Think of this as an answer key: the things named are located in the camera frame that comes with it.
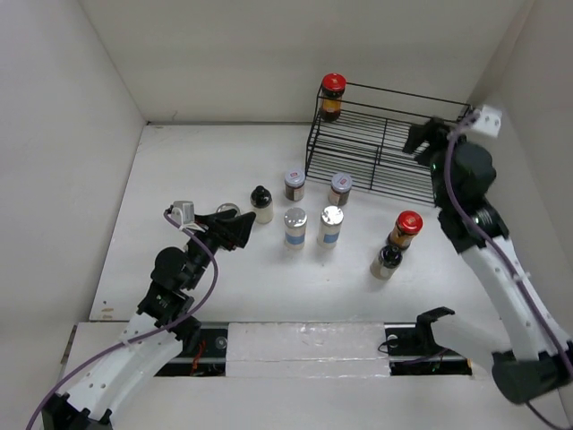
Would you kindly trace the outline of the red lid sauce jar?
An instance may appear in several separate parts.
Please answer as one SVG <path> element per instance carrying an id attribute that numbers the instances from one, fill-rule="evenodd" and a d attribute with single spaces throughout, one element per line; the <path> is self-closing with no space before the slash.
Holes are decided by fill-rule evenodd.
<path id="1" fill-rule="evenodd" d="M 394 228 L 387 237 L 387 243 L 401 251 L 407 250 L 423 228 L 423 218 L 416 211 L 402 211 L 396 218 Z"/>
<path id="2" fill-rule="evenodd" d="M 328 73 L 321 81 L 321 118 L 335 122 L 341 114 L 341 104 L 346 90 L 346 78 L 339 73 Z"/>

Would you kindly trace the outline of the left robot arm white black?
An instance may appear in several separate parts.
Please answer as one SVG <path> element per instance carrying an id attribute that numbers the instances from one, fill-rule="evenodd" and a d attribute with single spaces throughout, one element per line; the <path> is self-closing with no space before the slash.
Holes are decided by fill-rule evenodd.
<path id="1" fill-rule="evenodd" d="M 46 429 L 111 429 L 123 406 L 164 365 L 198 347 L 201 323 L 194 317 L 206 299 L 190 291 L 211 268 L 219 274 L 215 254 L 246 247 L 254 212 L 235 209 L 176 217 L 170 206 L 164 217 L 187 235 L 185 247 L 167 247 L 155 258 L 146 295 L 115 345 L 78 365 L 46 395 L 34 416 Z"/>

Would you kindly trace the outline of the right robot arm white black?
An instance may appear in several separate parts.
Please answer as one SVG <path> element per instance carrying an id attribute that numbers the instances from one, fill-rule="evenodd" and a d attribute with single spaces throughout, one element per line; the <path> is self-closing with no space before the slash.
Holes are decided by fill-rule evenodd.
<path id="1" fill-rule="evenodd" d="M 572 338 L 552 318 L 522 268 L 509 229 L 486 194 L 497 177 L 492 155 L 470 142 L 465 118 L 450 127 L 434 117 L 412 125 L 403 151 L 427 148 L 415 161 L 430 169 L 442 232 L 480 281 L 509 336 L 501 342 L 447 307 L 419 314 L 415 345 L 449 349 L 489 371 L 503 397 L 517 405 L 572 382 Z"/>

